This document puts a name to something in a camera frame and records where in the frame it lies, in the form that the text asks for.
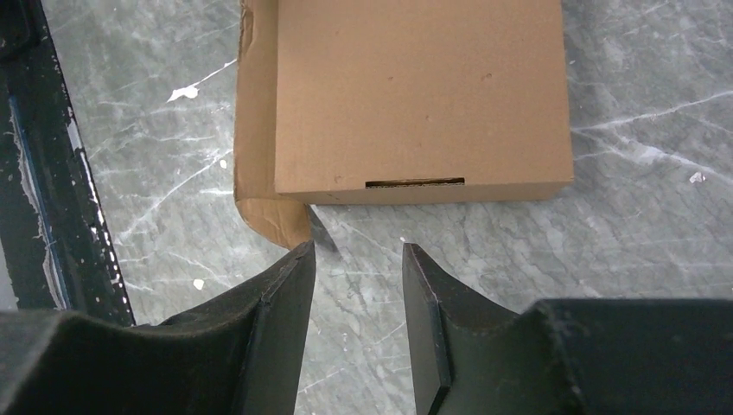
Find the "brown cardboard box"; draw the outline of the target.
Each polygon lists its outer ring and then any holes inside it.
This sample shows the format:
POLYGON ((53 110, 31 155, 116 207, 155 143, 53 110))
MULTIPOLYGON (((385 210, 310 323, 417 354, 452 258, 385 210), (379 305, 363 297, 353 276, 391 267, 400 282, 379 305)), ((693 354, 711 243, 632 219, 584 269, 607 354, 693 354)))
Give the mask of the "brown cardboard box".
POLYGON ((244 1, 244 223, 291 249, 311 205, 552 198, 574 178, 559 1, 244 1))

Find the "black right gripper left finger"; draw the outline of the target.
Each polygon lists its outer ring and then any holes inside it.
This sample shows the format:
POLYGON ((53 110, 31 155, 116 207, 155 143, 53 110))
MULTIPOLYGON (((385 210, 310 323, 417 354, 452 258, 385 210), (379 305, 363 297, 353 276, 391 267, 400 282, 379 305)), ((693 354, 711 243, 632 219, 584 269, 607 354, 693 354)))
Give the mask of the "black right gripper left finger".
POLYGON ((4 414, 291 414, 316 281, 305 242, 157 325, 1 315, 4 414))

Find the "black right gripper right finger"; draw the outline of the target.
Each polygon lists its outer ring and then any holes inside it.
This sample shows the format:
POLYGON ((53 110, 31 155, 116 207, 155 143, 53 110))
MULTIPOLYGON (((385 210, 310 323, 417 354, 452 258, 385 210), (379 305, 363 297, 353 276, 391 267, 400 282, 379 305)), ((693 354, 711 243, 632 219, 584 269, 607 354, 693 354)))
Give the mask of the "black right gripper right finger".
POLYGON ((419 414, 729 414, 732 303, 541 299, 516 313, 403 247, 419 414))

